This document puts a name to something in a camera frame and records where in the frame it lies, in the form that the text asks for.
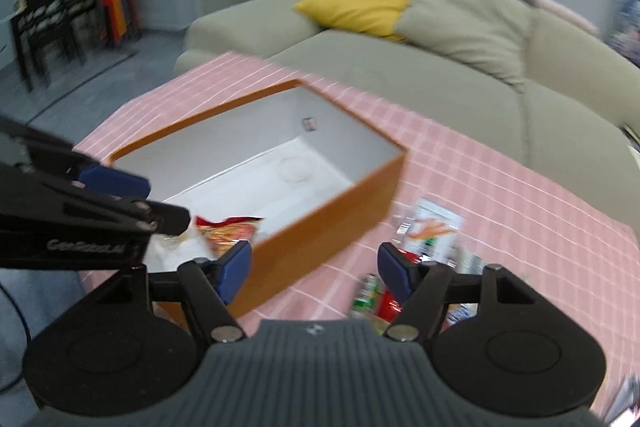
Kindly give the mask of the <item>green candy roll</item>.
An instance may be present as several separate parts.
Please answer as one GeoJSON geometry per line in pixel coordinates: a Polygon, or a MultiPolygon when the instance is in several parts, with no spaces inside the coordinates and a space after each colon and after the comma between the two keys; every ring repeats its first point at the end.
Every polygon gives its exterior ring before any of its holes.
{"type": "Polygon", "coordinates": [[[351,319],[368,319],[378,309],[381,295],[381,280],[375,274],[367,274],[358,282],[352,305],[349,309],[351,319]]]}

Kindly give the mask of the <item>orange red chip bag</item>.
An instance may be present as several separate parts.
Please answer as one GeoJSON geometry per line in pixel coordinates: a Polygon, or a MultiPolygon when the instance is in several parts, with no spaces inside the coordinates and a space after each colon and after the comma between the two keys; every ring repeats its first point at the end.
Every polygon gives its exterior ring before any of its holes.
{"type": "Polygon", "coordinates": [[[219,258],[239,242],[251,242],[256,236],[262,218],[230,217],[222,221],[194,218],[195,228],[201,234],[212,254],[219,258]]]}

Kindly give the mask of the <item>white breadstick snack packet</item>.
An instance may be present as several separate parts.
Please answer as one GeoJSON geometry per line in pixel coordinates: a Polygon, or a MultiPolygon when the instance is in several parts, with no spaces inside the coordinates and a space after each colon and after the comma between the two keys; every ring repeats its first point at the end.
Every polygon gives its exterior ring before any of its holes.
{"type": "Polygon", "coordinates": [[[421,261],[445,263],[457,244],[464,218],[426,198],[419,198],[397,229],[399,247],[421,261]]]}

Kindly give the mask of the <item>white beige snack bag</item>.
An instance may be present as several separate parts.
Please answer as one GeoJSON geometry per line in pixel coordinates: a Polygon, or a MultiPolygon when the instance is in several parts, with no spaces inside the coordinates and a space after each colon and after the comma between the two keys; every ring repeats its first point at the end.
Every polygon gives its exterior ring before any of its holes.
{"type": "Polygon", "coordinates": [[[446,265],[454,269],[456,277],[450,289],[454,300],[449,303],[445,322],[442,324],[444,331],[462,321],[472,319],[477,314],[480,303],[480,279],[486,262],[471,251],[457,245],[451,249],[446,265]]]}

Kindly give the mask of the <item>pink checkered tablecloth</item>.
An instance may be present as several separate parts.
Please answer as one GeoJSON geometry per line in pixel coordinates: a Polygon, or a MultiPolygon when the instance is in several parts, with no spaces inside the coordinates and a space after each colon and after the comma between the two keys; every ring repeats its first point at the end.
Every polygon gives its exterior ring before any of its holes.
{"type": "MultiPolygon", "coordinates": [[[[105,158],[199,110],[279,86],[297,72],[255,57],[224,54],[108,117],[80,149],[105,158]]],[[[639,369],[639,247],[617,222],[518,162],[385,98],[311,75],[303,83],[379,124],[408,147],[394,197],[396,218],[435,205],[433,232],[454,236],[485,261],[499,262],[600,341],[602,395],[639,369]]]]}

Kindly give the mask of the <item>orange cardboard box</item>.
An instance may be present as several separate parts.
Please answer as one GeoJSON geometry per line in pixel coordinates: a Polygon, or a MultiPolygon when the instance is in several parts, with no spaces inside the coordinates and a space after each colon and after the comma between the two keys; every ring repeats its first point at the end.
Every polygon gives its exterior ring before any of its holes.
{"type": "Polygon", "coordinates": [[[107,161],[194,217],[258,220],[250,273],[230,307],[240,316],[377,225],[406,156],[344,105],[288,80],[145,135],[107,161]]]}

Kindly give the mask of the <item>dark chair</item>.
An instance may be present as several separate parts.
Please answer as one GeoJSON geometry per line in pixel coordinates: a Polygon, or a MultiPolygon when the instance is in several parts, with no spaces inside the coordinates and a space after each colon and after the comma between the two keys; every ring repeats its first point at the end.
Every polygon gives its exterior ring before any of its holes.
{"type": "Polygon", "coordinates": [[[34,90],[27,61],[35,74],[46,83],[50,72],[46,63],[46,46],[57,43],[67,60],[85,62],[78,42],[67,0],[25,0],[20,14],[10,18],[15,57],[22,83],[28,93],[34,90]]]}

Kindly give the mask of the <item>beige sofa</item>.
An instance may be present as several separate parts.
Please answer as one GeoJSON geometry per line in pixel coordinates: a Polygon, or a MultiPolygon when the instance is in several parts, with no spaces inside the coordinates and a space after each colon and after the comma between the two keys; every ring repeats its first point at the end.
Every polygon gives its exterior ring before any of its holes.
{"type": "Polygon", "coordinates": [[[639,71],[524,0],[401,0],[349,28],[338,0],[250,0],[194,20],[177,72],[229,51],[367,91],[506,154],[613,219],[639,223],[639,71]]]}

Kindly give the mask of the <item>beige cushion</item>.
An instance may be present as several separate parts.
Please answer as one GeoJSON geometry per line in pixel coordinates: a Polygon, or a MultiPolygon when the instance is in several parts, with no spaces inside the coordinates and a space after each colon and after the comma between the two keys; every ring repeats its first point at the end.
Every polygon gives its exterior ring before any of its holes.
{"type": "Polygon", "coordinates": [[[395,34],[421,49],[517,86],[534,8],[522,0],[410,0],[395,34]]]}

